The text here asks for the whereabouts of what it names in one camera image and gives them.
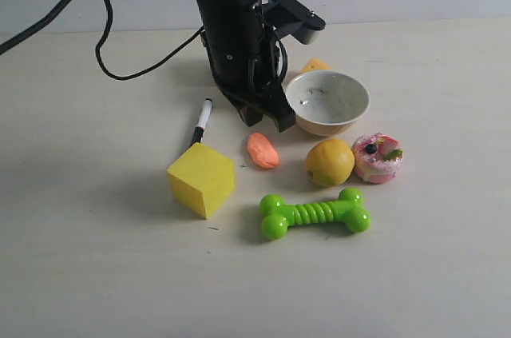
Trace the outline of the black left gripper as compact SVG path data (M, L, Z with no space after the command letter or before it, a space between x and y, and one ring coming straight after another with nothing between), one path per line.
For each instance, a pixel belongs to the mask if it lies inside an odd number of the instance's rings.
M270 117L282 133L295 124L281 83L287 55L264 20L261 0L196 0L204 46L220 92L252 127Z

